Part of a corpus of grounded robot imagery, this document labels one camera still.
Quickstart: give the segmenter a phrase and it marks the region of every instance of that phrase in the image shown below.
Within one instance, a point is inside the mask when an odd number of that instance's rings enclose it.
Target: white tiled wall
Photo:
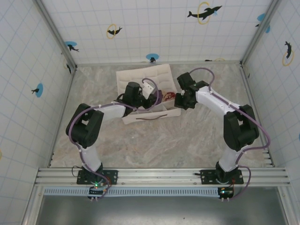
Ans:
[[[32,0],[0,1],[0,224],[20,224],[51,153],[71,78],[60,53]]]
[[[208,0],[222,6],[201,25],[202,0],[43,0],[77,64],[148,61],[241,60],[271,0]],[[203,3],[199,12],[208,6]],[[113,38],[111,24],[122,27]]]
[[[247,67],[249,83],[271,141],[276,166],[285,166],[300,201],[300,1],[284,0]],[[283,66],[287,52],[293,53]]]

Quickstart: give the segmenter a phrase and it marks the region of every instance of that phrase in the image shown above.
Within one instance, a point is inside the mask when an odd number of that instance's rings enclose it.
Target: marble floor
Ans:
[[[248,103],[246,90],[238,64],[207,64],[216,74],[212,87],[232,102]],[[77,148],[71,144],[65,129],[80,103],[98,105],[116,99],[116,71],[143,68],[145,66],[97,66],[79,67],[68,97],[62,118],[51,167],[72,167],[81,165]],[[176,78],[196,64],[171,65],[176,88]],[[207,71],[195,71],[196,81],[209,82]],[[220,159],[223,140],[223,122],[207,107],[197,104],[195,109],[182,110],[181,116],[139,121],[124,125],[121,119],[102,124],[97,151],[105,167],[138,168],[184,168],[215,167]],[[250,151],[240,161],[241,165],[263,167],[261,151]]]

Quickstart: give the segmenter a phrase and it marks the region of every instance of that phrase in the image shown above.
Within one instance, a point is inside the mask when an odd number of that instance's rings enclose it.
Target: metal pole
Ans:
[[[35,4],[35,6],[37,7],[37,9],[39,10],[42,18],[44,19],[45,23],[47,24],[50,32],[53,34],[54,39],[56,40],[57,44],[59,45],[63,55],[65,56],[66,60],[67,60],[67,64],[70,67],[73,67],[73,69],[76,68],[76,64],[75,61],[70,53],[70,51],[68,50],[67,46],[65,45],[65,42],[63,41],[59,31],[57,30],[53,20],[51,19],[47,9],[45,8],[42,0],[33,0],[33,3]]]
[[[248,60],[250,59],[254,49],[256,48],[259,40],[261,39],[261,37],[263,36],[264,32],[266,31],[267,27],[270,24],[270,21],[273,17],[273,15],[275,14],[278,6],[280,5],[282,0],[273,0],[270,4],[270,7],[268,9],[268,11],[266,12],[266,15],[264,17],[264,19],[262,20],[261,24],[258,27],[258,30],[256,32],[256,34],[254,35],[243,59],[242,59],[242,64],[246,64],[248,62]]]

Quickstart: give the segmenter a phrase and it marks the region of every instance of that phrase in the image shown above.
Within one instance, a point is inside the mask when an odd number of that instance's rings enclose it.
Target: wire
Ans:
[[[99,109],[99,108],[105,108],[105,107],[109,107],[109,106],[112,106],[112,105],[122,105],[122,106],[124,106],[124,107],[130,108],[130,109],[133,109],[133,110],[137,110],[137,111],[143,111],[143,112],[144,112],[144,111],[149,111],[150,109],[154,108],[154,107],[158,104],[158,99],[159,99],[158,86],[156,85],[156,83],[155,83],[152,79],[149,79],[149,78],[143,78],[143,79],[142,79],[142,83],[144,83],[145,80],[151,81],[151,82],[154,84],[154,86],[155,86],[154,90],[156,90],[156,94],[157,94],[156,101],[155,101],[155,103],[154,103],[150,108],[148,108],[148,109],[138,109],[138,108],[132,107],[132,106],[130,106],[130,105],[123,104],[123,103],[118,103],[118,102],[116,102],[116,103],[110,103],[110,104],[106,104],[106,105],[102,105],[102,106],[97,105],[97,106],[92,106],[92,107],[90,107],[90,108],[87,108],[87,109],[83,110],[81,113],[79,113],[79,114],[73,119],[73,121],[72,121],[72,123],[71,123],[70,129],[69,129],[69,132],[68,132],[69,140],[70,140],[70,142],[71,142],[72,144],[74,144],[74,145],[78,148],[78,150],[79,150],[79,156],[80,156],[80,159],[81,159],[83,165],[84,165],[85,168],[86,168],[87,170],[89,170],[91,173],[93,173],[93,174],[95,174],[95,175],[101,177],[101,178],[104,179],[104,180],[106,181],[106,183],[107,183],[107,189],[106,189],[106,191],[99,197],[99,199],[103,198],[103,197],[106,195],[106,193],[108,192],[108,189],[111,187],[111,185],[109,185],[109,184],[110,184],[110,183],[109,183],[109,180],[108,180],[105,176],[103,176],[102,174],[99,174],[99,173],[93,171],[93,170],[89,167],[89,165],[87,165],[87,163],[85,162],[85,160],[84,160],[84,158],[83,158],[83,152],[82,152],[82,150],[81,150],[81,148],[80,148],[80,145],[77,144],[76,142],[74,142],[73,139],[72,139],[72,135],[71,135],[71,134],[72,134],[72,130],[73,130],[74,124],[76,123],[76,121],[79,120],[79,118],[80,118],[82,115],[84,115],[84,114],[87,113],[88,111],[91,111],[91,110],[94,110],[94,109]]]
[[[71,169],[71,172],[72,172],[73,177],[78,177],[78,176],[75,176],[75,175],[73,174],[73,169],[74,169],[75,167],[76,167],[76,168],[79,168],[79,169],[81,169],[81,167],[74,165],[74,166],[72,167],[72,169]]]
[[[237,157],[236,161],[235,161],[235,164],[238,165],[238,162],[240,160],[240,158],[242,157],[242,155],[246,152],[246,151],[249,151],[249,150],[258,150],[258,149],[265,149],[267,147],[269,147],[270,145],[270,142],[271,142],[271,138],[269,136],[269,134],[267,133],[267,131],[262,127],[262,125],[260,125],[256,120],[254,120],[251,116],[249,116],[248,114],[244,113],[243,111],[241,111],[240,109],[238,109],[237,107],[233,106],[231,103],[227,102],[225,99],[223,99],[222,97],[216,95],[213,91],[211,91],[211,84],[214,82],[215,80],[215,74],[214,72],[212,72],[210,69],[208,68],[205,68],[205,67],[198,67],[198,68],[195,68],[193,69],[192,71],[190,71],[189,73],[191,74],[192,72],[196,71],[196,70],[199,70],[199,69],[204,69],[204,70],[207,70],[211,73],[212,75],[212,80],[210,81],[209,85],[208,85],[208,89],[210,91],[210,93],[212,94],[212,96],[216,97],[217,99],[219,99],[220,101],[224,102],[226,105],[228,105],[229,107],[231,107],[232,109],[236,110],[237,112],[239,112],[240,114],[242,114],[243,116],[245,116],[247,119],[249,119],[251,122],[253,122],[254,124],[256,124],[260,129],[261,131],[263,132],[263,134],[266,136],[267,138],[267,143],[264,145],[264,146],[260,146],[260,147],[249,147],[249,148],[246,148],[244,150],[241,151],[241,153],[239,154],[239,156]],[[251,170],[249,167],[245,166],[245,165],[238,165],[240,168],[246,168],[248,169],[249,171],[249,178],[248,178],[248,181],[245,185],[245,187],[242,189],[242,191],[240,193],[238,193],[236,196],[232,197],[231,200],[237,198],[237,196],[240,196],[242,193],[245,192],[245,190],[248,188],[249,184],[250,184],[250,180],[251,180]]]

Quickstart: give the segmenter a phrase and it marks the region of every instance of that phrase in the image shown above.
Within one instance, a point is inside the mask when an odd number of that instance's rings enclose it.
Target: enclosure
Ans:
[[[0,6],[0,224],[299,223],[300,2],[3,0]],[[248,179],[249,187],[229,207],[216,199],[221,184],[204,185],[195,175],[215,169],[227,147],[223,116],[204,104],[183,110],[174,103],[177,78],[195,68],[214,73],[212,88],[229,104],[250,105],[270,136],[270,146],[242,156],[239,165],[252,173],[240,167],[244,184],[233,188],[239,193]],[[191,76],[212,80],[207,70]],[[88,210],[87,220],[79,212],[95,195],[76,183],[82,158],[66,128],[80,104],[109,104],[129,81],[145,77],[155,80],[163,100],[150,112],[101,123],[95,152],[104,170],[118,175],[107,198],[92,203],[93,210],[107,205],[112,212]],[[174,96],[165,100],[168,94]],[[251,147],[266,145],[269,136],[260,130]],[[251,210],[238,215],[239,208]]]

